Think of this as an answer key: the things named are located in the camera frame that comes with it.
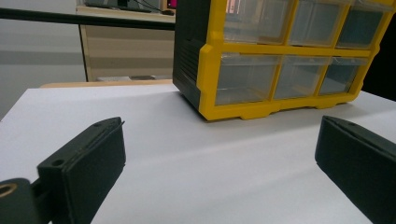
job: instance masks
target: white tabletop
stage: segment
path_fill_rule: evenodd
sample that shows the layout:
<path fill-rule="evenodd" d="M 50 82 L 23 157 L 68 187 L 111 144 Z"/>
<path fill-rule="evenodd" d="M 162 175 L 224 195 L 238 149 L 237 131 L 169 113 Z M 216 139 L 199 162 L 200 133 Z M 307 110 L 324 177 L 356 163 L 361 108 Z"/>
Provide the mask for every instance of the white tabletop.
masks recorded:
<path fill-rule="evenodd" d="M 317 167 L 323 115 L 396 142 L 396 104 L 349 104 L 207 122 L 173 85 L 28 90 L 0 123 L 0 179 L 35 167 L 91 124 L 121 117 L 126 166 L 93 223 L 370 223 Z"/>

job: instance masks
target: clear plastic drawer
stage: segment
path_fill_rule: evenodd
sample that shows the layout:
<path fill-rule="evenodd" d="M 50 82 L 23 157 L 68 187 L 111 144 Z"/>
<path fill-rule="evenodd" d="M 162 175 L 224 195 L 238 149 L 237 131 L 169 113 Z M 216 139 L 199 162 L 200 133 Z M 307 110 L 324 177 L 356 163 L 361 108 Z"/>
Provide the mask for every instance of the clear plastic drawer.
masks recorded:
<path fill-rule="evenodd" d="M 350 1 L 300 0 L 289 44 L 329 47 L 334 42 L 342 12 Z"/>
<path fill-rule="evenodd" d="M 333 57 L 320 88 L 320 95 L 349 92 L 361 66 L 367 59 Z"/>
<path fill-rule="evenodd" d="M 369 1 L 356 1 L 356 4 L 349 9 L 336 47 L 370 48 L 384 13 L 389 11 L 392 11 L 392 7 Z"/>
<path fill-rule="evenodd" d="M 216 105 L 258 102 L 268 98 L 279 56 L 224 53 Z"/>
<path fill-rule="evenodd" d="M 328 57 L 285 56 L 274 99 L 306 97 L 314 94 Z"/>
<path fill-rule="evenodd" d="M 228 1 L 227 42 L 281 44 L 291 10 L 290 0 Z"/>

